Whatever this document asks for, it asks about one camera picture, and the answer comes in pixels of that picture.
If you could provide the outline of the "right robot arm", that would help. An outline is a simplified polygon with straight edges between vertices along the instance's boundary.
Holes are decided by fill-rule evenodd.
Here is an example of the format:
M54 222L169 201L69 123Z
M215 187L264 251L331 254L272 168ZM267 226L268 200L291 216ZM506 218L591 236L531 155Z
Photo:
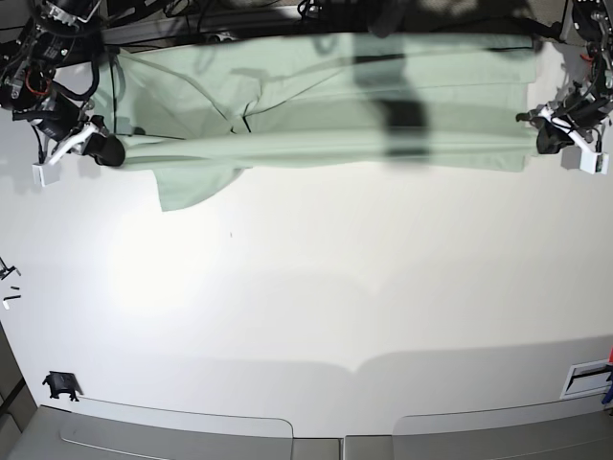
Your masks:
M100 115L88 116L101 79L103 19L98 1L28 1L30 19L17 39L1 45L1 107L27 122L37 142L37 165L54 165L66 153L118 168L125 148ZM91 84L77 93L56 81L75 51L90 63Z

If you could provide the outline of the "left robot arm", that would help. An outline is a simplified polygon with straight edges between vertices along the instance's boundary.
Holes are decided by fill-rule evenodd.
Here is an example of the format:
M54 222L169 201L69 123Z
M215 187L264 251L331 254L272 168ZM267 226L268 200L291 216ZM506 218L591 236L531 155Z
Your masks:
M603 159L604 120L612 113L612 3L573 1L570 25L585 42L579 56L588 64L582 80L572 80L556 100L520 113L518 122L538 130L536 148L540 154L556 154L575 145Z

